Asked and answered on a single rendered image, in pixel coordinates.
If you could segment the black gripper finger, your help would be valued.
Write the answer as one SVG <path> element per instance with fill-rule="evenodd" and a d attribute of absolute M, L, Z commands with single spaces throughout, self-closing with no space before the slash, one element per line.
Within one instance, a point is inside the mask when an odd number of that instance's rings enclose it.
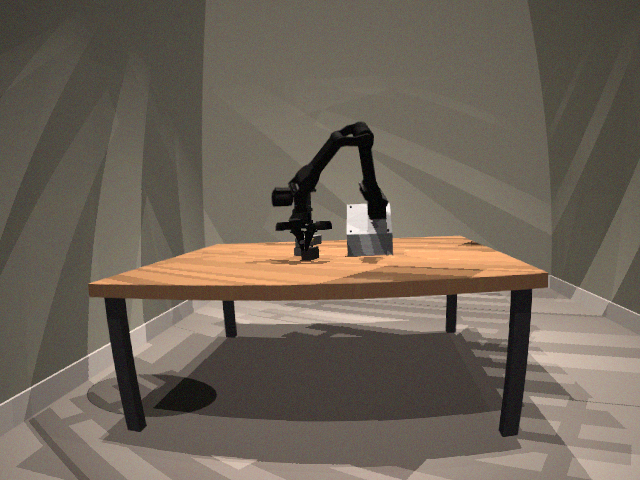
<path fill-rule="evenodd" d="M 304 235 L 305 235 L 305 251 L 308 251 L 308 248 L 309 248 L 310 242 L 312 240 L 312 237 L 313 237 L 314 233 L 317 232 L 317 231 L 318 230 L 316 230 L 316 231 L 304 231 Z"/>
<path fill-rule="evenodd" d="M 298 241 L 298 243 L 300 242 L 300 240 L 304 240 L 304 230 L 301 231 L 290 231 L 290 233 L 293 233 Z M 299 246 L 301 248 L 301 251 L 304 251 L 304 244 L 300 244 Z"/>

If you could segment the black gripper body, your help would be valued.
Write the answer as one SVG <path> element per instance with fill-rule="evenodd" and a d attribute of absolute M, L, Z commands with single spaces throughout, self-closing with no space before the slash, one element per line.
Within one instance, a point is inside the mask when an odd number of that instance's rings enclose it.
<path fill-rule="evenodd" d="M 311 208 L 311 205 L 294 206 L 294 209 L 296 209 L 297 212 L 302 212 L 303 208 L 305 208 L 311 216 L 311 211 L 313 211 L 313 209 Z M 332 223 L 330 221 L 317 221 L 316 223 L 313 223 L 312 216 L 311 216 L 310 223 L 306 223 L 306 224 L 309 224 L 309 225 L 305 225 L 304 227 L 306 228 L 306 231 L 332 229 Z M 276 228 L 276 231 L 284 231 L 284 230 L 301 231 L 301 229 L 304 229 L 304 228 L 291 229 L 289 222 L 278 222 L 275 228 Z"/>

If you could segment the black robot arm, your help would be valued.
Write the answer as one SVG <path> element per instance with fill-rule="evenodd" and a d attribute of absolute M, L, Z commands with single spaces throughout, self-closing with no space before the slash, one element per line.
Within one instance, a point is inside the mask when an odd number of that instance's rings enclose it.
<path fill-rule="evenodd" d="M 353 135 L 349 137 L 348 135 Z M 334 131 L 325 145 L 319 150 L 311 162 L 303 166 L 295 177 L 288 183 L 289 188 L 275 188 L 272 193 L 272 206 L 311 205 L 311 192 L 317 191 L 315 186 L 323 169 L 335 156 L 340 147 L 358 146 L 363 180 L 358 182 L 360 191 L 368 203 L 368 215 L 370 219 L 386 218 L 388 200 L 376 182 L 375 169 L 371 148 L 374 143 L 374 134 L 365 122 L 358 121 L 355 124 Z M 296 188 L 296 185 L 299 189 Z M 292 210 L 289 218 L 290 228 L 304 228 L 310 223 L 311 216 L 303 208 L 302 212 Z"/>

